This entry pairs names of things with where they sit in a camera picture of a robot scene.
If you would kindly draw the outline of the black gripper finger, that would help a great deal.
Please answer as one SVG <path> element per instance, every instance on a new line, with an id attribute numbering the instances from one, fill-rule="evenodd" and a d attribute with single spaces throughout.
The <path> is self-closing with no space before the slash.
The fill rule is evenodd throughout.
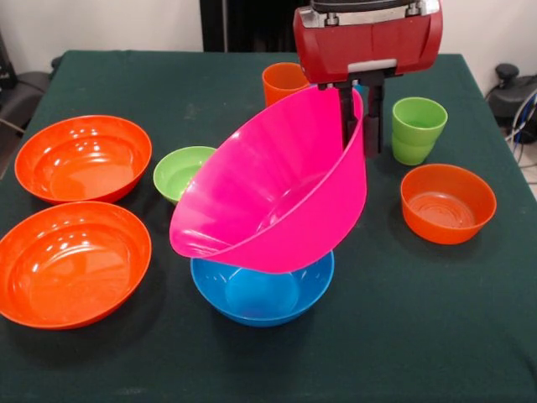
<path id="1" fill-rule="evenodd" d="M 363 77 L 362 84 L 368 88 L 367 113 L 363 118 L 364 152 L 372 158 L 383 149 L 384 78 Z"/>
<path id="2" fill-rule="evenodd" d="M 353 80 L 335 83 L 321 83 L 317 85 L 320 91 L 337 89 L 341 115 L 342 147 L 346 148 L 358 129 L 360 120 L 355 113 Z"/>

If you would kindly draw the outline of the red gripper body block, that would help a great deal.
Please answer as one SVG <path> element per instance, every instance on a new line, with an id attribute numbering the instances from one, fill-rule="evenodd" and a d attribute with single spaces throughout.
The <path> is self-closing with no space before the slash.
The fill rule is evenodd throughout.
<path id="1" fill-rule="evenodd" d="M 440 2 L 312 2 L 295 10 L 300 64 L 312 84 L 356 80 L 370 71 L 429 69 L 440 50 Z"/>

